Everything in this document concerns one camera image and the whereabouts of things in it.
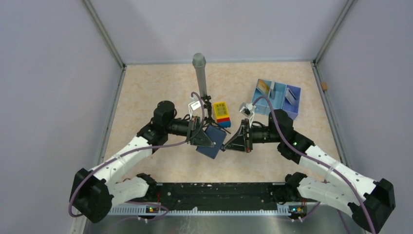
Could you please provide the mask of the dark blue card holder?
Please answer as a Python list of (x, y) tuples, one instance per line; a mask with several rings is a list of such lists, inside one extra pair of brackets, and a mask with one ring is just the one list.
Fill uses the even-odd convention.
[(211, 159), (215, 159), (217, 154), (221, 150), (221, 146), (223, 145), (227, 133), (212, 125), (209, 125), (206, 128), (205, 133), (212, 141), (212, 147), (198, 146), (196, 148), (196, 152), (204, 156), (207, 156)]

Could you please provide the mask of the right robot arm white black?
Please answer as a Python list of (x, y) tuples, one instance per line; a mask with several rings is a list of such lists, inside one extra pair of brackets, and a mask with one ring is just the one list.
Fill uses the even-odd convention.
[(394, 186), (386, 179), (366, 177), (332, 158), (293, 127), (293, 120), (281, 109), (269, 114), (268, 125), (254, 126), (248, 119), (223, 150), (250, 153), (255, 143), (277, 143), (287, 160), (323, 176), (323, 181), (303, 173), (287, 175), (286, 196), (292, 201), (312, 199), (350, 216), (370, 233), (379, 233), (395, 209)]

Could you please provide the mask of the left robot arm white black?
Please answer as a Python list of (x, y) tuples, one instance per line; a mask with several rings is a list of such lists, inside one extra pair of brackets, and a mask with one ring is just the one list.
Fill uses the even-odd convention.
[(69, 199), (69, 215), (85, 216), (92, 223), (101, 221), (112, 207), (135, 198), (151, 201), (156, 188), (149, 179), (136, 176), (121, 182), (120, 179), (141, 160), (160, 148), (167, 148), (169, 135), (186, 137), (184, 143), (213, 148), (215, 143), (203, 131), (200, 117), (176, 118), (176, 109), (171, 101), (161, 101), (146, 124), (127, 145), (105, 162), (92, 169), (80, 169), (73, 181)]

